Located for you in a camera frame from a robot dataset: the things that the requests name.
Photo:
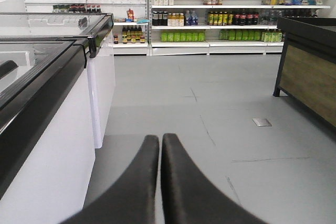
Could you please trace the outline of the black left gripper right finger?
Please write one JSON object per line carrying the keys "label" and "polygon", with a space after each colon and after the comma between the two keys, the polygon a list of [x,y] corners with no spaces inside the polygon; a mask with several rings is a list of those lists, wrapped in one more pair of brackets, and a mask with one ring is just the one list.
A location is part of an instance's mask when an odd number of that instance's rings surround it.
{"label": "black left gripper right finger", "polygon": [[165,223],[263,222],[221,192],[174,133],[163,135],[161,192]]}

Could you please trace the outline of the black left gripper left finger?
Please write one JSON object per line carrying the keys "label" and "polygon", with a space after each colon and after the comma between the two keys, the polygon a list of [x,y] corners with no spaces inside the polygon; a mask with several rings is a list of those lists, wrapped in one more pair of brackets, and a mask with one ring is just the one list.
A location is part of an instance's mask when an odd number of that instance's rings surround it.
{"label": "black left gripper left finger", "polygon": [[63,223],[155,223],[159,139],[147,135],[134,159],[97,200]]}

